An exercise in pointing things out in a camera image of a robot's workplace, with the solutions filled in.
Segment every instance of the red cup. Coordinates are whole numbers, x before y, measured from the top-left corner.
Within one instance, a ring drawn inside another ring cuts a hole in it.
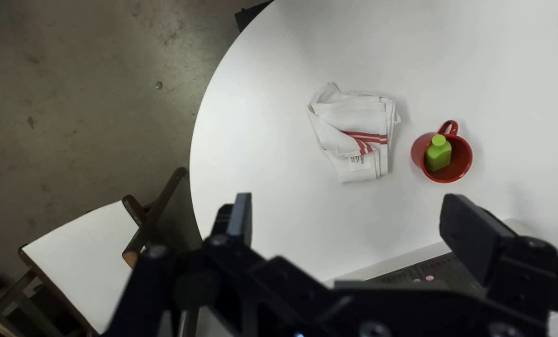
[[[428,169],[426,154],[432,147],[432,139],[437,134],[426,134],[426,136],[418,137],[413,145],[411,156],[413,156],[415,166],[420,167],[430,181],[439,182],[439,184],[452,184],[452,182],[458,182],[460,179],[463,179],[471,171],[473,149],[465,139],[460,137],[460,124],[454,121],[448,121],[441,128],[439,134],[445,136],[448,139],[448,143],[452,145],[452,166],[450,167],[437,171],[437,173],[432,173]]]

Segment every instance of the green lid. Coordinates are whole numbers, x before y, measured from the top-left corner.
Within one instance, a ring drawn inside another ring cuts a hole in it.
[[[432,139],[432,145],[437,147],[437,149],[443,149],[443,147],[448,145],[448,139],[446,139],[445,136],[435,136],[435,137]]]

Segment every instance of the table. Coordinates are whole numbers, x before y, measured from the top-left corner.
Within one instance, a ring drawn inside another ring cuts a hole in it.
[[[329,81],[398,102],[390,177],[340,184],[308,121]],[[476,162],[439,186],[411,147],[448,119]],[[254,192],[254,248],[323,282],[437,242],[445,194],[558,246],[558,0],[278,0],[207,91],[192,175],[205,237]]]

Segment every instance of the concrete floor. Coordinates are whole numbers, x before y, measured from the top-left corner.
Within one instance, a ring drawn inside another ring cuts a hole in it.
[[[205,89],[257,0],[0,0],[0,274],[18,250],[188,167]]]

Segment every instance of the white towel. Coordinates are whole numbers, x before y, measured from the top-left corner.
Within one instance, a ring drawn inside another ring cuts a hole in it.
[[[314,98],[310,121],[342,182],[390,173],[394,126],[400,124],[392,100],[375,93],[342,93],[330,83]]]

